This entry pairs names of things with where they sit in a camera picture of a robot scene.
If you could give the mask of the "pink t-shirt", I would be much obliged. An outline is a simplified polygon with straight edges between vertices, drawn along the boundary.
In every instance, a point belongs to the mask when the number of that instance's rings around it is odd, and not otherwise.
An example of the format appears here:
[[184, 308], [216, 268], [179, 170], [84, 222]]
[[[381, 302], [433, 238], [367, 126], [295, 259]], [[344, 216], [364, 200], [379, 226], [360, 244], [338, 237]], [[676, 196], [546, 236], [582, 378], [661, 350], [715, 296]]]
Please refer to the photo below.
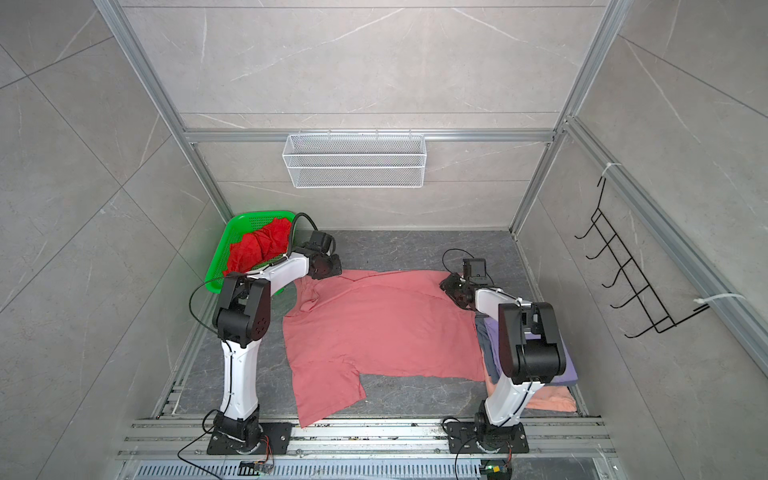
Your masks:
[[484, 381], [475, 314], [441, 289], [447, 277], [346, 270], [295, 281], [283, 336], [300, 426], [365, 399], [364, 375]]

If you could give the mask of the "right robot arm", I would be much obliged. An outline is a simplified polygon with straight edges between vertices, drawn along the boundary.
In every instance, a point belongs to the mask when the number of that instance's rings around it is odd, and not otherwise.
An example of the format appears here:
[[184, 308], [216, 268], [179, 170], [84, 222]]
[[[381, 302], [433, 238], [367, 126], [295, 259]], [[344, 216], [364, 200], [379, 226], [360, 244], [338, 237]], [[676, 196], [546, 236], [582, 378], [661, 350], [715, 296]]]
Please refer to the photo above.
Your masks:
[[465, 258], [463, 272], [452, 272], [441, 289], [464, 310], [481, 313], [498, 327], [501, 366], [496, 388], [474, 420], [447, 417], [441, 422], [452, 454], [529, 451], [521, 415], [533, 395], [567, 368], [552, 305], [515, 298], [493, 284], [482, 258]]

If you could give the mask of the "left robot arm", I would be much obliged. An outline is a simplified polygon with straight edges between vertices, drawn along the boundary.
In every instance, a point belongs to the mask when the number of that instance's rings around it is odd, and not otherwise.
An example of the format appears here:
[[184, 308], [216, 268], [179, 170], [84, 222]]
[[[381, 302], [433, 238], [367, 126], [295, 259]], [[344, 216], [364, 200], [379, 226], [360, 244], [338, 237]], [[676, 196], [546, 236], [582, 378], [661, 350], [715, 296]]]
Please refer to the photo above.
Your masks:
[[266, 445], [259, 424], [257, 357], [271, 322], [272, 296], [309, 276], [321, 280], [342, 273], [332, 235], [314, 230], [309, 240], [244, 273], [224, 277], [213, 326], [221, 341], [224, 385], [213, 420], [212, 442], [229, 451], [250, 454]]

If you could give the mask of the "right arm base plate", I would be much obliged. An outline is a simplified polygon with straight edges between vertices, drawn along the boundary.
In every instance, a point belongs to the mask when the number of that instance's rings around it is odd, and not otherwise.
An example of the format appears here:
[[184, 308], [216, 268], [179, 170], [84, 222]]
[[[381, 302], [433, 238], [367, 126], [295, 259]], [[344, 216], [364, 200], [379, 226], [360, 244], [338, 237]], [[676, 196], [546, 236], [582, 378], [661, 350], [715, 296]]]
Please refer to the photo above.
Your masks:
[[486, 426], [448, 418], [441, 429], [451, 454], [527, 454], [530, 451], [522, 423], [513, 426]]

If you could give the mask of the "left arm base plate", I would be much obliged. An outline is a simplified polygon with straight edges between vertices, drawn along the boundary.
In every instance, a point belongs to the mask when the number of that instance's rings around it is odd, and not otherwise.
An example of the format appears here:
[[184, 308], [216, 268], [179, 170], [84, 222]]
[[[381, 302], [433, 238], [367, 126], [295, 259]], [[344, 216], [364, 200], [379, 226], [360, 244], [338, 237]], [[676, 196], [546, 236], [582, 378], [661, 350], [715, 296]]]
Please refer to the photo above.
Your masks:
[[249, 426], [215, 426], [206, 453], [208, 455], [284, 455], [287, 453], [293, 425], [268, 422]]

